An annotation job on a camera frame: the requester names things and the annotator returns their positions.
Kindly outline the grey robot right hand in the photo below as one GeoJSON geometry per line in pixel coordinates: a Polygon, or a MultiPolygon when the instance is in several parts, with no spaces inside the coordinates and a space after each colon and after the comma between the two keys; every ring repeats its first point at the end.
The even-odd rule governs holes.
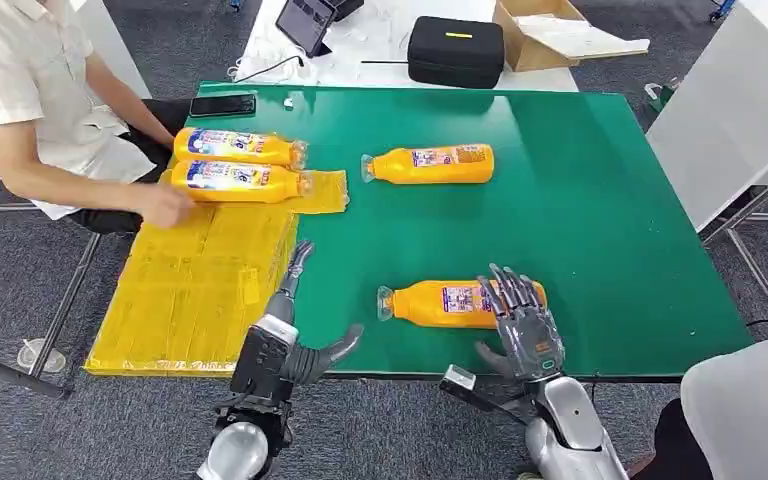
{"type": "Polygon", "coordinates": [[[545,294],[528,276],[507,266],[491,263],[489,269],[491,278],[477,280],[489,300],[504,352],[478,341],[478,356],[492,371],[517,381],[540,382],[560,374],[565,348],[545,294]]]}

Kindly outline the person's right hand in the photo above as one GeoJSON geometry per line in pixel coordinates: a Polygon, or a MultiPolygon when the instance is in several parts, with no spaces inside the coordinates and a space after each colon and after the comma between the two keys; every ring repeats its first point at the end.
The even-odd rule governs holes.
{"type": "Polygon", "coordinates": [[[129,186],[129,196],[132,210],[157,227],[181,223],[195,207],[187,193],[169,185],[133,184],[129,186]]]}

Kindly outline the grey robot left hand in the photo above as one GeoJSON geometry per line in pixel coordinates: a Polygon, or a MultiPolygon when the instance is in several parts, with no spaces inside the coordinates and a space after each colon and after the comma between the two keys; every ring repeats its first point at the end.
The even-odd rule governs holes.
{"type": "MultiPolygon", "coordinates": [[[[295,326],[295,296],[299,278],[304,271],[307,258],[313,251],[314,244],[310,240],[303,240],[295,246],[287,271],[266,306],[266,314],[272,315],[291,327],[295,326]]],[[[352,324],[342,338],[319,349],[303,346],[294,341],[281,367],[280,376],[295,384],[315,382],[358,347],[363,333],[362,324],[352,324]]]]}

